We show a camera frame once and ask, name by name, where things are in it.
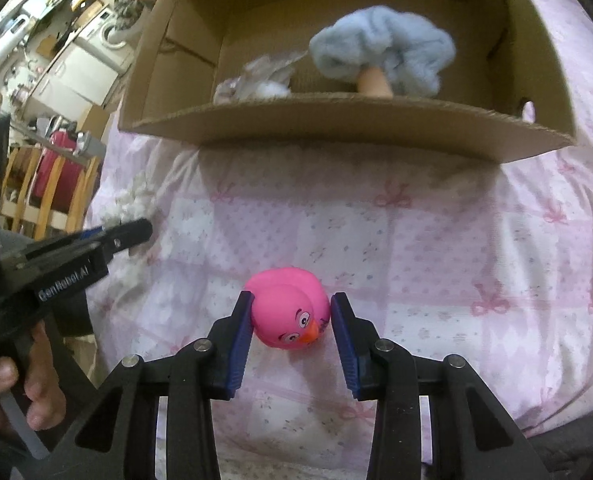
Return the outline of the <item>pink rubber duck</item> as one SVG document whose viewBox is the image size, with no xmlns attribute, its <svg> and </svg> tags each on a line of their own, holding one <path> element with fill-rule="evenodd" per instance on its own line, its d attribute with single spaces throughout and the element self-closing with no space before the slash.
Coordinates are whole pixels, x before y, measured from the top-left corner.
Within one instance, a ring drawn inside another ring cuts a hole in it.
<svg viewBox="0 0 593 480">
<path fill-rule="evenodd" d="M 243 290 L 253 295 L 254 332 L 270 348 L 305 348 L 329 325 L 330 299 L 317 276 L 307 270 L 281 268 L 256 273 Z"/>
</svg>

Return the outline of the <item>clear plastic bag with barcode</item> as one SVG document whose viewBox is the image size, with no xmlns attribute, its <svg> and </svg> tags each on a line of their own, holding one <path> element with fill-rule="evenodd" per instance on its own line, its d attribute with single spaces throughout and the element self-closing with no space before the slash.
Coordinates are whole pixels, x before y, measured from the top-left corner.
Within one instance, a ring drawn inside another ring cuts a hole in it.
<svg viewBox="0 0 593 480">
<path fill-rule="evenodd" d="M 217 84 L 214 91 L 215 105 L 255 101 L 249 96 L 258 81 L 274 80 L 290 88 L 295 65 L 307 55 L 306 51 L 291 51 L 281 54 L 264 54 L 243 66 L 239 76 Z"/>
</svg>

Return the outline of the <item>light blue fluffy scrunchie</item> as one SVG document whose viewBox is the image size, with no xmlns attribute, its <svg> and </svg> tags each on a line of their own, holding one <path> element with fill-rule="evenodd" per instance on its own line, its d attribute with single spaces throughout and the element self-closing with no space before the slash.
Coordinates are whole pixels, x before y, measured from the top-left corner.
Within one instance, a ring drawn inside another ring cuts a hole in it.
<svg viewBox="0 0 593 480">
<path fill-rule="evenodd" d="M 449 33 L 424 16 L 370 6 L 317 32 L 309 53 L 325 78 L 351 84 L 363 68 L 377 66 L 394 92 L 433 98 L 457 50 Z"/>
</svg>

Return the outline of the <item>wooden chair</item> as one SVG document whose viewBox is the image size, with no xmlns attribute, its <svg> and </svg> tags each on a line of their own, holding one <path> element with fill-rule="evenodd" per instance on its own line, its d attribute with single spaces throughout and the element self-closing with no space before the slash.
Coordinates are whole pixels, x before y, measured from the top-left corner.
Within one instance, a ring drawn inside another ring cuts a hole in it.
<svg viewBox="0 0 593 480">
<path fill-rule="evenodd" d="M 33 240 L 80 230 L 100 169 L 99 157 L 74 162 L 49 148 L 14 148 L 2 178 L 0 226 Z"/>
</svg>

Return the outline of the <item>white floral scrunchie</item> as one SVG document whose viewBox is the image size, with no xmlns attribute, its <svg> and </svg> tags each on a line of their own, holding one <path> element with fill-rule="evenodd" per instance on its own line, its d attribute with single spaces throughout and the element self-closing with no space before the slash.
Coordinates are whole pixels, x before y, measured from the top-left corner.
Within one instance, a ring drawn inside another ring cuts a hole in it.
<svg viewBox="0 0 593 480">
<path fill-rule="evenodd" d="M 154 186 L 144 171 L 125 182 L 106 180 L 101 185 L 102 203 L 98 208 L 101 226 L 109 229 L 141 218 L 150 219 L 155 195 Z"/>
</svg>

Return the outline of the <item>pink patterned bed quilt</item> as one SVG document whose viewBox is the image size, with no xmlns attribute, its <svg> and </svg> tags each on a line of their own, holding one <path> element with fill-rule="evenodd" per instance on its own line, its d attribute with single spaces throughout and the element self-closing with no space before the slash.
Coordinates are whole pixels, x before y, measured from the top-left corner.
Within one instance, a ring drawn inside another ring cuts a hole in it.
<svg viewBox="0 0 593 480">
<path fill-rule="evenodd" d="M 111 127 L 101 185 L 144 171 L 156 195 L 150 243 L 88 296 L 101 363 L 172 354 L 253 273 L 299 266 L 410 352 L 464 356 L 552 477 L 581 477 L 593 460 L 593 23 L 577 0 L 535 3 L 577 118 L 561 151 L 495 166 L 369 145 L 209 150 Z"/>
</svg>

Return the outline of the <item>white kitchen cabinet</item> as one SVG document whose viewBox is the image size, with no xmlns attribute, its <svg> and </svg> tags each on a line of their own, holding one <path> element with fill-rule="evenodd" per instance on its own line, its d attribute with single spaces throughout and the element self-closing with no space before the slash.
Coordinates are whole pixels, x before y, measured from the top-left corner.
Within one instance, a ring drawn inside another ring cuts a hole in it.
<svg viewBox="0 0 593 480">
<path fill-rule="evenodd" d="M 22 110 L 25 119 L 61 115 L 77 120 L 88 107 L 103 107 L 120 74 L 78 46 L 70 44 L 34 84 Z"/>
</svg>

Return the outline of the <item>white washing machine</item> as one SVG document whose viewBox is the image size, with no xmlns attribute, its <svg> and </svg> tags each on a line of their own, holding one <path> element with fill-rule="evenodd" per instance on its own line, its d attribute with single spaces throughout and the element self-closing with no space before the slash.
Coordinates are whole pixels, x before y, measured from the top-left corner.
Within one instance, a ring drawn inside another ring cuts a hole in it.
<svg viewBox="0 0 593 480">
<path fill-rule="evenodd" d="M 116 73 L 123 75 L 132 66 L 134 49 L 127 41 L 118 41 L 114 38 L 115 24 L 115 12 L 105 6 L 80 29 L 74 42 Z"/>
</svg>

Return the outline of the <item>white fluffy scrunchie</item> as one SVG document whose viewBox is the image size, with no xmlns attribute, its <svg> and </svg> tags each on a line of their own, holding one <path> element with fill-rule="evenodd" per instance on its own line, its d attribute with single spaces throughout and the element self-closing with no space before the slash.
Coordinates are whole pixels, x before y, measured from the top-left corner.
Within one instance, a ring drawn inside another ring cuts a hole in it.
<svg viewBox="0 0 593 480">
<path fill-rule="evenodd" d="M 291 95 L 291 90 L 285 84 L 274 80 L 258 81 L 252 90 L 249 99 L 255 101 L 265 101 L 273 99 L 283 99 Z"/>
</svg>

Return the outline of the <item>open brown cardboard box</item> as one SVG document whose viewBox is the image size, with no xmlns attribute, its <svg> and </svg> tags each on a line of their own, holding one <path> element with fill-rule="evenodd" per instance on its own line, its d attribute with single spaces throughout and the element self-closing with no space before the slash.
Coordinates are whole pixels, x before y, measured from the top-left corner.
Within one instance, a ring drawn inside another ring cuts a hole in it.
<svg viewBox="0 0 593 480">
<path fill-rule="evenodd" d="M 158 0 L 120 124 L 193 144 L 367 142 L 493 162 L 576 141 L 533 0 Z"/>
</svg>

